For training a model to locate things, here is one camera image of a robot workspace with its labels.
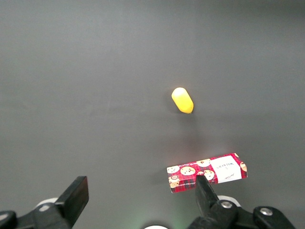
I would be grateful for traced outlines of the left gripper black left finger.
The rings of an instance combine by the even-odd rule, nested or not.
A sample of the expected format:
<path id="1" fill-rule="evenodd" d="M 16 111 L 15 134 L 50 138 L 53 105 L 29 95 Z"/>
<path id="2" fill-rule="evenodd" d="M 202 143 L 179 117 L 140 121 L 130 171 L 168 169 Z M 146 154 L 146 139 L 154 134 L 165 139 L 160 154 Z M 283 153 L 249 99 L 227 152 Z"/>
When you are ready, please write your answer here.
<path id="1" fill-rule="evenodd" d="M 77 177 L 58 197 L 41 201 L 18 217 L 15 211 L 0 212 L 2 229 L 71 229 L 89 201 L 88 179 Z"/>

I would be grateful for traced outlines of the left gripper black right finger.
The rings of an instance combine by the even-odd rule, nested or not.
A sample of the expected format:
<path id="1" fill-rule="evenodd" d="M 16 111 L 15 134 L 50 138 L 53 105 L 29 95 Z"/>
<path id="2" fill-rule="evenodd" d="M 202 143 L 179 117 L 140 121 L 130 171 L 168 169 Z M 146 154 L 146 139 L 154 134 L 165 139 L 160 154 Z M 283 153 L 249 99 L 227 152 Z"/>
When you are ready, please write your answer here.
<path id="1" fill-rule="evenodd" d="M 294 229 L 278 209 L 258 206 L 250 213 L 228 199 L 219 199 L 205 176 L 196 177 L 196 202 L 201 216 L 190 229 Z"/>

